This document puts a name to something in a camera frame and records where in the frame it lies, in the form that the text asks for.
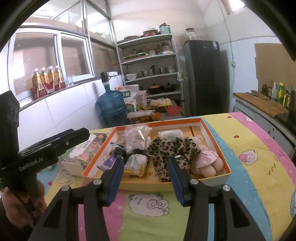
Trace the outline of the person's left hand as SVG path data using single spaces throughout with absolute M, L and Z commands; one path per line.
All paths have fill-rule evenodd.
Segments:
M 29 194 L 18 194 L 18 197 L 22 199 L 23 203 L 32 201 L 36 211 L 33 213 L 34 217 L 41 216 L 47 208 L 45 202 L 45 188 L 41 181 L 38 180 L 37 195 L 29 197 Z M 6 216 L 11 224 L 18 229 L 24 228 L 27 225 L 33 227 L 33 219 L 27 212 L 22 202 L 6 187 L 1 190 L 2 203 L 6 212 Z

